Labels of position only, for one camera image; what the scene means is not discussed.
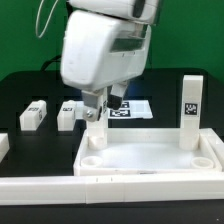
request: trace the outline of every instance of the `black label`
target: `black label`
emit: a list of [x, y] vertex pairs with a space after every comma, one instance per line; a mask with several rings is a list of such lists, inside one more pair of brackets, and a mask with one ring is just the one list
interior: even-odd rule
[[39, 110], [38, 107], [30, 107], [30, 108], [28, 109], [28, 111], [38, 111], [38, 110]]
[[72, 108], [70, 108], [70, 107], [63, 108], [63, 111], [72, 111]]
[[198, 115], [198, 104], [185, 103], [184, 114], [185, 115]]
[[131, 117], [131, 111], [130, 110], [119, 110], [119, 111], [110, 111], [111, 117]]
[[121, 109], [128, 109], [128, 108], [130, 108], [130, 103], [129, 102], [123, 102], [120, 108]]
[[42, 111], [39, 111], [39, 119], [42, 120], [43, 116], [42, 116]]

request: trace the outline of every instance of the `cable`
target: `cable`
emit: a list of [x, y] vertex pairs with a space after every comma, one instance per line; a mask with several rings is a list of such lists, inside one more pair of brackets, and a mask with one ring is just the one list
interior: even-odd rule
[[69, 2], [66, 2], [66, 9], [67, 9], [67, 14], [69, 18], [71, 14], [73, 13], [73, 7], [69, 4]]
[[53, 5], [53, 7], [52, 7], [52, 9], [51, 9], [51, 12], [50, 12], [49, 17], [48, 17], [48, 19], [47, 19], [47, 22], [46, 22], [46, 24], [45, 24], [45, 27], [44, 27], [43, 31], [41, 32], [41, 34], [39, 34], [39, 30], [38, 30], [38, 29], [39, 29], [39, 22], [40, 22], [40, 13], [41, 13], [42, 6], [43, 6], [43, 4], [44, 4], [44, 1], [45, 1], [45, 0], [42, 0], [41, 3], [40, 3], [40, 7], [39, 7], [39, 9], [38, 9], [37, 19], [36, 19], [36, 36], [37, 36], [38, 38], [42, 38], [43, 35], [45, 34], [46, 29], [47, 29], [47, 27], [48, 27], [48, 24], [49, 24], [49, 22], [50, 22], [50, 20], [51, 20], [52, 14], [53, 14], [53, 12], [54, 12], [54, 9], [55, 9], [56, 5], [57, 5], [58, 2], [59, 2], [59, 0], [55, 0], [55, 3], [54, 3], [54, 5]]
[[46, 68], [52, 64], [53, 62], [61, 62], [59, 59], [61, 59], [61, 55], [57, 55], [55, 57], [53, 57], [51, 60], [45, 61], [44, 64], [42, 65], [40, 71], [44, 72], [46, 70]]

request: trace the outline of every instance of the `green background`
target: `green background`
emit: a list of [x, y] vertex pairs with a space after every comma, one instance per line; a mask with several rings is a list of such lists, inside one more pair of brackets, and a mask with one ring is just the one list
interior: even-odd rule
[[[46, 0], [42, 26], [53, 3]], [[61, 54], [65, 0], [60, 0], [42, 39], [35, 36], [39, 4], [40, 0], [0, 1], [0, 79], [16, 71], [39, 70], [44, 61]], [[150, 52], [153, 68], [202, 68], [224, 81], [224, 1], [165, 0]]]

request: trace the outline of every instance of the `small white box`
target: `small white box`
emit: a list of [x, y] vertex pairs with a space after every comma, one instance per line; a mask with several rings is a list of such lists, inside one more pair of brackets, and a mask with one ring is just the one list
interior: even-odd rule
[[76, 102], [73, 100], [64, 102], [58, 114], [58, 131], [72, 131], [74, 129], [76, 116]]
[[20, 116], [22, 131], [36, 131], [47, 114], [46, 102], [43, 100], [32, 102]]
[[7, 134], [0, 134], [0, 162], [9, 151], [9, 140]]

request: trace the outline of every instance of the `white robot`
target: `white robot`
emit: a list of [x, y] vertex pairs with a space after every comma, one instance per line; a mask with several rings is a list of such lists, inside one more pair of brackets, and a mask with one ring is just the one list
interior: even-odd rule
[[[63, 82], [82, 90], [83, 118], [95, 122], [108, 106], [119, 109], [130, 79], [142, 74], [151, 27], [162, 0], [70, 0], [61, 63]], [[112, 86], [106, 101], [104, 89]]]

